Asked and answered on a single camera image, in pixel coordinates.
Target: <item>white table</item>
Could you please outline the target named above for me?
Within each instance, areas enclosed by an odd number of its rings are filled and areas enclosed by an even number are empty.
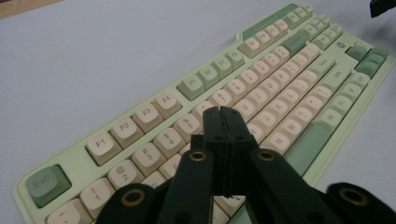
[[[287,1],[68,0],[0,20],[2,223],[22,223],[15,180],[226,48]],[[369,1],[297,1],[396,55],[396,9]],[[396,70],[318,184],[349,182],[396,210]]]

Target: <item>function key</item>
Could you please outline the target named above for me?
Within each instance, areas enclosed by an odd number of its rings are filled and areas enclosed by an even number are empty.
[[[244,53],[249,58],[253,58],[262,50],[259,41],[254,38],[248,38],[245,40],[242,45],[239,47],[239,50]]]
[[[26,188],[35,204],[42,208],[72,186],[61,166],[43,168],[26,180]]]
[[[220,79],[224,79],[233,71],[233,67],[225,56],[220,56],[212,63],[212,66],[218,72]]]
[[[225,57],[230,61],[233,70],[242,66],[245,63],[244,55],[238,49],[232,49],[225,54]]]
[[[205,92],[203,81],[193,74],[186,78],[177,86],[177,89],[190,101]]]
[[[87,149],[99,166],[105,164],[122,151],[110,133],[99,133],[88,140]]]
[[[143,136],[142,130],[131,118],[125,118],[115,123],[110,130],[114,138],[122,148],[130,146],[133,142]]]
[[[158,109],[164,119],[168,119],[181,109],[181,104],[172,92],[164,92],[155,97],[152,104]]]

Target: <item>green keycap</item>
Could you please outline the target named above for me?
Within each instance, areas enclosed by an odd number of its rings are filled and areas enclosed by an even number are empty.
[[[225,54],[230,63],[233,65],[233,70],[235,71],[238,67],[245,63],[244,55],[239,51],[239,49],[232,49]]]
[[[306,38],[300,33],[297,33],[289,37],[280,45],[287,49],[289,51],[290,57],[292,57],[306,45]]]
[[[358,66],[356,66],[355,70],[357,72],[366,74],[370,78],[373,78],[373,76],[375,75],[378,68],[379,68],[379,65],[376,63],[363,61],[363,62],[359,63]]]
[[[275,21],[282,19],[285,17],[289,12],[293,11],[295,8],[298,6],[295,4],[289,4],[282,9],[280,9],[278,12],[272,14],[271,16],[266,17],[264,20],[257,22],[255,25],[252,27],[246,29],[242,33],[242,40],[245,41],[255,34],[257,34],[259,31],[265,29],[267,26],[273,24]]]
[[[389,51],[384,48],[374,48],[374,49],[370,49],[369,54],[378,54],[379,56],[382,56],[383,58],[387,58],[389,55]]]
[[[190,75],[177,86],[177,89],[190,101],[205,91],[204,83],[197,75]]]
[[[303,175],[330,136],[329,130],[322,125],[309,124],[285,154],[286,160]]]
[[[364,62],[372,62],[375,63],[378,66],[381,66],[381,64],[385,61],[385,58],[382,56],[379,56],[378,54],[368,54],[364,59]]]
[[[38,207],[44,207],[72,186],[60,166],[46,167],[26,180],[26,188]]]
[[[364,55],[366,55],[366,53],[367,49],[364,46],[360,45],[350,47],[346,51],[347,55],[349,55],[351,58],[355,59],[358,62],[360,62],[364,58]]]
[[[201,68],[198,71],[198,77],[204,82],[206,90],[220,81],[218,72],[212,67],[212,65]]]
[[[311,71],[322,78],[327,71],[335,64],[334,56],[326,53],[322,53],[318,56],[309,66],[306,68],[307,71]]]

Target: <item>keycap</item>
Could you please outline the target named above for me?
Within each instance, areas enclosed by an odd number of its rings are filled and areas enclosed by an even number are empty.
[[[229,216],[233,216],[233,214],[238,210],[238,208],[245,201],[245,196],[233,196],[232,198],[225,198],[223,196],[215,196],[214,200],[216,204],[221,207],[221,209]]]
[[[192,114],[182,116],[173,127],[187,143],[190,142],[192,134],[201,133],[203,130],[201,122]]]
[[[190,101],[197,98],[205,91],[204,83],[197,75],[193,74],[183,79],[177,89]]]
[[[181,109],[181,104],[176,98],[176,96],[168,91],[162,93],[155,97],[155,100],[152,102],[155,108],[160,112],[161,116],[164,119],[168,119],[172,115],[174,115],[179,109]]]
[[[233,97],[225,90],[218,90],[209,97],[208,101],[212,105],[233,106]]]
[[[35,172],[26,179],[25,185],[38,207],[44,207],[72,186],[58,165]]]
[[[226,224],[230,220],[216,203],[213,203],[213,214],[212,223],[213,224]]]
[[[245,63],[244,55],[238,49],[228,51],[225,56],[233,66],[233,70],[236,70]]]
[[[145,176],[148,176],[163,165],[166,158],[154,144],[147,143],[134,153],[132,161]]]
[[[280,45],[287,49],[290,57],[292,57],[306,45],[306,38],[300,33],[297,33],[283,41]]]
[[[184,139],[173,128],[163,130],[157,135],[153,143],[166,159],[171,158],[186,145]]]
[[[375,75],[378,69],[379,69],[378,64],[368,61],[359,63],[355,68],[357,72],[364,73],[370,78],[373,78],[373,76]]]
[[[108,172],[107,177],[116,189],[120,189],[128,184],[140,183],[145,178],[131,160],[120,162]]]
[[[144,133],[148,133],[163,122],[163,117],[152,104],[140,106],[132,115],[132,119]]]
[[[170,179],[175,175],[180,159],[181,156],[177,153],[175,154],[175,156],[169,159],[169,161],[162,165],[160,169],[158,169],[163,177],[165,177],[166,179]]]
[[[356,45],[350,47],[346,54],[355,59],[356,61],[360,62],[367,53],[367,49],[364,46]]]
[[[47,224],[59,223],[92,223],[93,219],[88,214],[80,199],[73,199],[65,203],[47,218]]]
[[[149,185],[152,188],[157,188],[161,184],[166,181],[165,177],[161,175],[160,172],[155,171],[151,175],[149,175],[145,180],[142,181],[142,184]]]
[[[212,65],[218,72],[220,79],[224,79],[233,71],[230,61],[228,61],[228,59],[224,56],[215,59]]]
[[[260,42],[254,37],[245,40],[244,43],[242,43],[242,45],[239,47],[239,50],[249,58],[256,56],[258,53],[260,53],[261,49]]]
[[[289,148],[288,153],[286,153],[284,157],[288,160],[293,169],[299,175],[302,175],[310,165],[312,159],[318,155],[324,144],[326,144],[330,136],[329,130],[325,127],[317,124],[308,125]]]
[[[79,198],[93,218],[99,216],[100,211],[115,192],[107,178],[100,178],[91,183],[80,194]]]
[[[144,135],[143,131],[129,117],[115,123],[110,132],[122,148],[130,146]]]
[[[122,151],[110,133],[99,133],[91,138],[88,141],[87,149],[99,166],[105,164]]]

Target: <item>cream keycap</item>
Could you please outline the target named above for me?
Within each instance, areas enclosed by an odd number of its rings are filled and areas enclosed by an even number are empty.
[[[174,124],[173,128],[183,137],[186,143],[191,141],[192,134],[201,133],[203,130],[201,122],[192,114],[183,115]]]
[[[145,180],[143,180],[142,184],[149,185],[150,187],[156,189],[165,181],[166,181],[165,177],[163,177],[163,175],[161,175],[160,172],[155,171],[154,173],[149,175]]]
[[[233,106],[233,109],[237,110],[241,114],[242,119],[245,122],[250,121],[251,118],[257,114],[256,106],[247,99],[240,100]]]
[[[134,166],[132,161],[125,160],[111,169],[107,174],[107,178],[116,189],[120,189],[128,184],[140,183],[145,177]]]
[[[134,153],[132,161],[143,175],[148,176],[163,165],[166,158],[154,144],[147,143]]]
[[[180,102],[172,92],[164,92],[158,95],[152,104],[157,108],[164,119],[171,117],[181,109]]]
[[[175,175],[180,160],[181,156],[177,153],[158,170],[161,172],[161,174],[163,174],[163,177],[165,177],[166,179],[170,179]]]
[[[233,106],[233,97],[225,90],[218,90],[213,93],[208,101],[212,105]]]
[[[163,122],[163,117],[152,104],[140,106],[132,115],[132,119],[144,133],[148,133]]]
[[[105,164],[122,151],[110,133],[98,133],[95,137],[88,140],[87,149],[99,166]]]
[[[225,198],[223,196],[215,196],[216,204],[229,216],[232,217],[236,210],[245,202],[245,196],[233,196],[232,198]]]
[[[79,198],[84,203],[93,218],[99,216],[100,211],[114,194],[115,190],[107,178],[100,178],[91,183],[80,194]]]
[[[173,128],[167,128],[157,135],[154,139],[154,145],[169,159],[178,153],[186,142]]]
[[[130,146],[144,135],[143,131],[129,117],[115,123],[110,132],[122,148]]]
[[[79,198],[65,203],[47,218],[47,224],[58,223],[92,223],[93,220]]]
[[[230,93],[231,97],[233,97],[233,100],[235,102],[240,101],[248,93],[246,86],[239,79],[231,80],[224,87],[224,90]]]

